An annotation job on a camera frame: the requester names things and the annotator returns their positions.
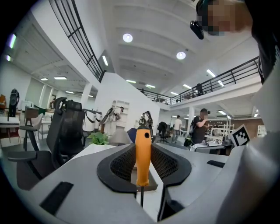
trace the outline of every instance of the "man with backpack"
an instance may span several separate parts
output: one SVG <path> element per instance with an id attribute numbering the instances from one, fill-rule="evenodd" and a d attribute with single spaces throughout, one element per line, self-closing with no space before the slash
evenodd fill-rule
<path id="1" fill-rule="evenodd" d="M 200 111 L 200 115 L 194 118 L 190 127 L 192 145 L 202 143 L 207 128 L 207 126 L 205 125 L 205 122 L 207 120 L 208 110 L 203 108 Z"/>

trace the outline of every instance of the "person in white shirt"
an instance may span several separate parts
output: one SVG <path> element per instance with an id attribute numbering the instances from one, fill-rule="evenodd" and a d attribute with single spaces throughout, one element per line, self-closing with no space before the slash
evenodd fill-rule
<path id="1" fill-rule="evenodd" d="M 177 119 L 175 120 L 175 124 L 174 124 L 174 130 L 173 130 L 173 137 L 172 137 L 172 143 L 173 142 L 177 142 L 177 139 L 179 137 L 180 134 L 180 129 L 182 126 L 182 121 L 179 119 L 180 115 L 177 116 Z"/>

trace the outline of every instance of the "backpack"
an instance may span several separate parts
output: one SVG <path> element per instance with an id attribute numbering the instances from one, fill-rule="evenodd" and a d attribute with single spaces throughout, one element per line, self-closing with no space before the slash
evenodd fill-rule
<path id="1" fill-rule="evenodd" d="M 194 129 L 196 128 L 196 124 L 194 123 L 194 119 L 192 120 L 191 122 L 191 126 L 189 128 L 189 135 L 192 136 L 193 135 L 193 132 L 194 132 Z"/>

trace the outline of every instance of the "person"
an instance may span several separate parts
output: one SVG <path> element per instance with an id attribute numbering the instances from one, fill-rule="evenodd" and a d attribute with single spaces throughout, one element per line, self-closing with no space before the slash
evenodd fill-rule
<path id="1" fill-rule="evenodd" d="M 211 35 L 219 32 L 250 30 L 259 47 L 258 69 L 262 83 L 279 68 L 278 8 L 254 0 L 199 0 L 196 5 L 199 24 Z"/>
<path id="2" fill-rule="evenodd" d="M 180 134 L 181 126 L 182 126 L 182 121 L 180 120 L 180 115 L 178 115 L 177 119 L 175 120 L 174 129 L 173 129 L 173 137 L 172 137 L 171 143 L 177 142 L 177 139 Z"/>
<path id="3" fill-rule="evenodd" d="M 193 120 L 193 133 L 191 137 L 192 145 L 202 143 L 207 126 L 205 122 L 208 120 L 208 110 L 203 108 L 200 115 Z"/>

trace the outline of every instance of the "potted plant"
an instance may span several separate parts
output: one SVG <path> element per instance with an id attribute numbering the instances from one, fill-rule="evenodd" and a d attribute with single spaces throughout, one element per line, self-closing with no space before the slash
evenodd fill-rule
<path id="1" fill-rule="evenodd" d="M 106 134 L 102 134 L 101 132 L 92 133 L 88 138 L 91 138 L 90 144 L 106 145 L 109 143 L 108 136 Z"/>

